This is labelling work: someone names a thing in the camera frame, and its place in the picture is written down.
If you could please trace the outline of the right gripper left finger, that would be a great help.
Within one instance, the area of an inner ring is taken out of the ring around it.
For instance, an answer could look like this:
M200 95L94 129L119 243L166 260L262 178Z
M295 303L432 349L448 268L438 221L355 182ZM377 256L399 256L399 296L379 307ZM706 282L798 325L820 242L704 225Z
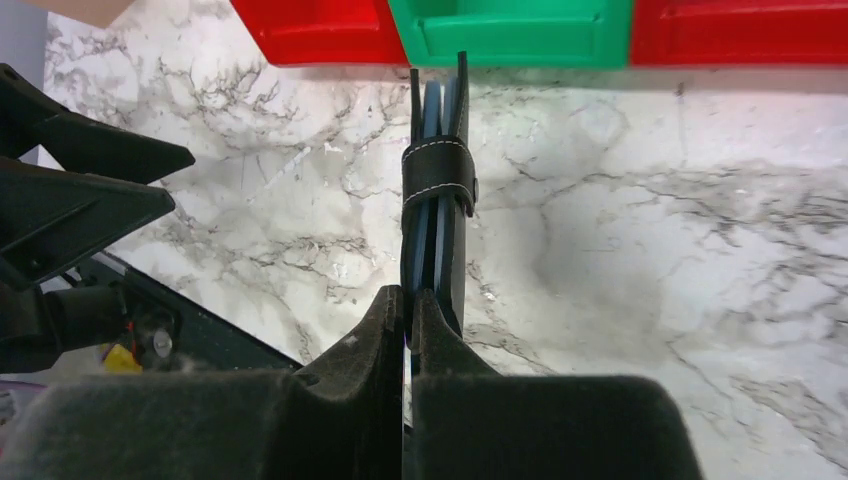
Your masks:
M403 295L376 294L296 370L109 375L39 394L1 456L5 479L397 479Z

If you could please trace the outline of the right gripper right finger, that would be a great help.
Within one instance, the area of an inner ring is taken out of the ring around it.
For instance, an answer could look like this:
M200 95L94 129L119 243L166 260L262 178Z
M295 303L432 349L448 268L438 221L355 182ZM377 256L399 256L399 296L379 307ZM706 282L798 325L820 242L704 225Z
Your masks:
M432 291L412 310L415 479L699 479L680 410L629 375L497 373L447 324Z

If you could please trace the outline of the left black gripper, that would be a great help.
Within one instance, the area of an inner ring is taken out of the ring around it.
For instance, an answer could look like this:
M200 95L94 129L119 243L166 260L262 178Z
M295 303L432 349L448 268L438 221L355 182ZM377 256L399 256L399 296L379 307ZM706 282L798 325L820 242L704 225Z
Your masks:
M131 334L120 282L44 284L173 211L157 181L194 164L176 144L75 113L1 68L1 370L32 373Z

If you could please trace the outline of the black leather card holder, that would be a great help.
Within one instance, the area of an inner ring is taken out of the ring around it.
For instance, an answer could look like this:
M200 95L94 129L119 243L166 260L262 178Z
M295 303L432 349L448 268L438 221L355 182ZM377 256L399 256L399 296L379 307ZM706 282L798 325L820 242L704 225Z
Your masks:
M466 221L476 208L479 182L468 147L469 79L467 53L444 84L424 86L410 71L410 144L401 157L402 247L400 278L412 299L435 294L447 325L463 333Z

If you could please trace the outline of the peach desk file organizer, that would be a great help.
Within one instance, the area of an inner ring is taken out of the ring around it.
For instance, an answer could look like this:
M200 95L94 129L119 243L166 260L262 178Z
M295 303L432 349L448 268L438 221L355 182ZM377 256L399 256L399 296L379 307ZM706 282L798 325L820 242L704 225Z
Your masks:
M107 28L134 0L23 0L24 3L94 27Z

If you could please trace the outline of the left red bin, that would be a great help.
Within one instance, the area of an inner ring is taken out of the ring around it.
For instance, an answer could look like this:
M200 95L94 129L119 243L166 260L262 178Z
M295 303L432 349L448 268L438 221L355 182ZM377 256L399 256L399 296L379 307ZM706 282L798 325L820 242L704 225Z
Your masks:
M232 0L267 62L407 66L384 0Z

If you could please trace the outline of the red bin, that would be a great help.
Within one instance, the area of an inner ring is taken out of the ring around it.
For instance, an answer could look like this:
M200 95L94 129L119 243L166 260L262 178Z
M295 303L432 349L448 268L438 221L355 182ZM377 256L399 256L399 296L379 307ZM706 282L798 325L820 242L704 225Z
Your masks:
M384 0L232 0L267 62L407 66Z
M845 66L845 1L636 1L638 66Z

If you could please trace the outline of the green bin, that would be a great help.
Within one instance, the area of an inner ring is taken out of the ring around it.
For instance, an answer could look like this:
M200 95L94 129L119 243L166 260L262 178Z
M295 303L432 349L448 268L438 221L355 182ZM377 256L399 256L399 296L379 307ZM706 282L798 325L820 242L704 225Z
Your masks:
M391 0L417 67L618 69L627 65L629 0Z

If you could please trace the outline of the right red bin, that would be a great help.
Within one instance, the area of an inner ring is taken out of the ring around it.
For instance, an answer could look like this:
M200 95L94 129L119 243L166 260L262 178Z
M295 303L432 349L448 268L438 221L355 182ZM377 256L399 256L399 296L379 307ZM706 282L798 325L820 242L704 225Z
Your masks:
M638 66L845 66L845 1L636 1Z

